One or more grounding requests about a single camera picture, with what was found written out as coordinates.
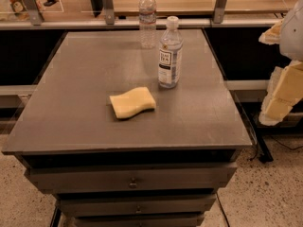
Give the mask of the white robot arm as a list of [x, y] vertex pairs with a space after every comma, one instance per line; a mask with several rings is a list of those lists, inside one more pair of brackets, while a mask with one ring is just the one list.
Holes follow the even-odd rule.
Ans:
[[303, 98], [303, 0], [298, 0], [285, 18], [263, 32], [258, 40], [278, 44], [280, 54], [291, 60], [284, 68], [275, 67], [258, 116], [262, 125], [274, 126]]

